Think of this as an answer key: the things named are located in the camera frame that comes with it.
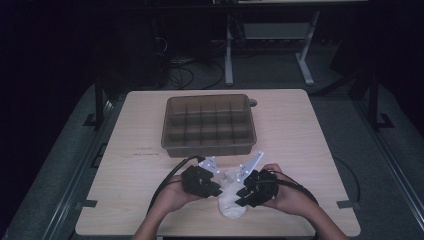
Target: brown plastic tray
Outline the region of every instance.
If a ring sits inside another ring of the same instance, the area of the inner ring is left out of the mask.
[[[162,147],[170,157],[249,154],[255,143],[255,127],[246,95],[168,99]]]

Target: cable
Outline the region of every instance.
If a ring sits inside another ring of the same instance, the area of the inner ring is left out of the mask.
[[[300,185],[298,182],[296,182],[293,178],[291,178],[291,177],[289,177],[289,176],[287,176],[286,174],[284,174],[284,173],[282,173],[282,172],[279,172],[279,171],[274,171],[274,170],[271,170],[271,171],[269,171],[270,173],[279,173],[279,174],[281,174],[281,175],[283,175],[283,176],[285,176],[286,178],[288,178],[288,179],[290,179],[291,181],[293,181],[294,183],[296,183],[297,185]]]
[[[359,203],[359,201],[361,200],[361,188],[359,185],[359,181],[358,178],[356,177],[355,172],[349,167],[349,165],[347,165],[344,161],[342,161],[340,158],[332,156],[334,160],[337,160],[339,163],[343,164],[347,170],[352,174],[353,179],[355,180],[355,184],[356,184],[356,200],[355,202]]]
[[[155,193],[153,194],[152,200],[150,201],[150,204],[149,204],[149,208],[147,209],[147,213],[149,213],[150,209],[152,208],[153,204],[156,201],[156,198],[158,197],[158,195],[162,191],[162,189],[164,189],[168,185],[169,180],[172,178],[172,176],[174,176],[175,173],[181,167],[183,167],[188,161],[190,161],[194,158],[196,158],[198,162],[205,160],[205,158],[201,157],[201,156],[191,156],[191,157],[188,157],[188,158],[182,160],[174,169],[172,169],[172,171],[165,177],[165,179],[163,179],[163,181],[160,183],[159,187],[156,189]]]
[[[217,65],[217,66],[221,69],[221,71],[222,71],[222,73],[221,73],[221,77],[218,79],[218,81],[216,81],[216,82],[212,83],[211,85],[208,85],[208,86],[206,86],[206,87],[203,87],[203,88],[201,88],[200,90],[206,90],[206,89],[208,89],[208,88],[211,88],[211,87],[213,87],[213,86],[217,85],[218,83],[220,83],[220,82],[222,81],[222,79],[224,78],[224,74],[225,74],[225,70],[224,70],[224,68],[223,68],[223,67],[222,67],[219,63],[217,63],[217,62],[215,62],[215,61],[210,60],[210,62],[211,62],[211,63],[213,63],[213,64],[215,64],[215,65]]]
[[[187,84],[185,84],[185,85],[183,85],[184,84],[184,79],[181,76],[181,70],[187,71],[191,75],[190,81]],[[177,90],[184,90],[184,88],[186,88],[188,85],[190,85],[193,82],[193,80],[194,80],[194,73],[191,70],[187,69],[187,68],[178,68],[178,71],[180,72],[181,78],[178,79],[177,77],[175,77],[173,74],[170,73],[169,74],[170,75],[169,76],[169,81],[171,82],[172,86],[174,86]]]

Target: table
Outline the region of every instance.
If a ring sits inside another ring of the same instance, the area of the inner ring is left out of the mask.
[[[252,108],[257,143],[249,155],[219,156],[221,172],[238,167],[259,151],[257,169],[278,163],[284,173],[309,189],[321,207],[348,236],[360,233],[352,208],[339,209],[348,196],[305,91],[209,90],[146,91],[128,94],[87,196],[97,201],[84,207],[76,225],[80,235],[132,235],[146,215],[163,178],[182,159],[170,158],[161,147],[166,101],[172,96],[246,94]],[[194,162],[189,162],[182,170]],[[303,218],[258,206],[239,219],[221,215],[217,198],[189,203],[169,214],[158,236],[312,236]]]
[[[272,4],[313,4],[313,3],[355,3],[367,2],[368,0],[240,0],[242,5],[270,5]],[[317,25],[319,10],[312,15],[307,23],[266,23],[244,24],[247,39],[303,39],[304,44],[300,52],[296,53],[296,61],[299,65],[306,85],[314,85],[315,82],[306,63],[306,56],[311,45],[312,37]],[[233,69],[231,62],[231,34],[227,32],[227,48],[225,55],[225,83],[228,86],[234,84]]]

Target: gray carpet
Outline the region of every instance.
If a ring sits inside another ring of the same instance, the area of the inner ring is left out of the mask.
[[[336,48],[315,46],[310,50],[307,62],[316,84],[313,87],[306,86],[292,54],[295,50],[285,48],[251,58],[234,58],[235,83],[232,88],[302,88],[313,92],[340,78],[328,68]],[[223,58],[215,60],[223,64]],[[192,70],[194,74],[193,83],[186,89],[200,89],[210,85],[222,74],[221,69],[214,64],[195,63],[185,68]],[[172,73],[180,76],[177,69]],[[190,79],[187,72],[181,71],[181,76],[185,82]],[[163,90],[173,88],[168,83]],[[227,88],[221,81],[212,89]],[[355,212],[362,231],[354,239],[424,239],[423,230],[394,180],[373,137],[374,133],[369,130],[368,123],[363,118],[363,112],[358,108],[358,104],[364,104],[366,100],[352,102],[347,98],[348,89],[349,85],[343,86],[326,97],[312,97],[311,102],[330,150],[337,158],[335,162],[350,200],[355,201],[360,196],[360,208]],[[57,231],[47,232],[46,236],[51,238],[46,239],[130,238],[84,237],[73,234],[81,209],[79,203],[85,200],[96,174],[96,168],[90,167],[91,162],[101,144],[107,143],[124,100],[125,94],[113,102],[113,109],[106,115],[102,128],[96,132],[93,127],[83,126],[86,116],[94,112],[93,87],[87,90],[52,148],[4,240],[43,239],[58,206],[68,206],[63,211],[63,222],[51,225]],[[423,199],[423,138],[403,115],[393,96],[383,88],[380,94],[380,112],[387,113],[395,125],[395,128],[381,130],[381,135],[398,159],[411,185]],[[79,181],[75,181],[76,170],[81,170]],[[358,179],[360,195],[352,172]],[[66,190],[73,190],[75,194],[63,198]]]

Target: floor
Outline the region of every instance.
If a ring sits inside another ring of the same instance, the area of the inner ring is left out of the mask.
[[[224,58],[217,57],[210,64],[195,62],[172,69],[174,81],[161,90],[175,89],[176,84],[184,86],[193,76],[193,82],[184,89],[201,89],[219,81],[210,89],[301,88],[312,93],[342,77],[328,67],[337,45],[316,44],[307,57],[316,83],[306,86],[294,56],[298,47],[270,43],[255,49],[254,54],[236,55],[232,87],[221,79]],[[356,206],[361,234],[353,239],[424,239],[424,228],[417,221],[420,213],[413,210],[416,205],[420,208],[420,199],[424,199],[424,139],[383,87],[379,113],[387,114],[395,127],[372,130],[366,120],[367,96],[352,101],[347,95],[350,86],[310,99],[349,198]],[[87,115],[95,111],[94,87],[87,89],[3,240],[130,239],[79,236],[74,232],[81,203],[101,161],[98,155],[112,134],[125,96],[123,93],[107,102],[105,121],[95,131],[94,127],[83,126]]]

